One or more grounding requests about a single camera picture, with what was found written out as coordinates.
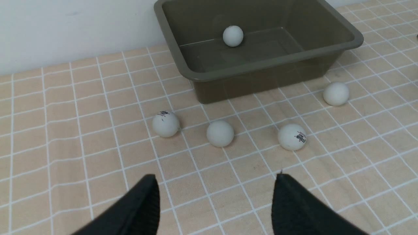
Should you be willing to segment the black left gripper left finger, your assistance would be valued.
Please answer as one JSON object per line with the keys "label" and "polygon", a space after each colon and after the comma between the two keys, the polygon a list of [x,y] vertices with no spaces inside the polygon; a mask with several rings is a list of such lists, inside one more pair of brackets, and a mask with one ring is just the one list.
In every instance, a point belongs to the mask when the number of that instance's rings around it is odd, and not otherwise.
{"label": "black left gripper left finger", "polygon": [[74,235],[156,235],[161,198],[154,174],[146,174],[115,204]]}

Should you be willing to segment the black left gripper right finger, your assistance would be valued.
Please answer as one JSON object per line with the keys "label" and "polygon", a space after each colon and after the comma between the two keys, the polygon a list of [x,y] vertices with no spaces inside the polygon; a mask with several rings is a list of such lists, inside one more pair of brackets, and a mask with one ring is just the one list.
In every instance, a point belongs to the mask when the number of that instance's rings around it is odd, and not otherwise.
{"label": "black left gripper right finger", "polygon": [[365,235],[289,174],[277,174],[271,208],[275,235]]}

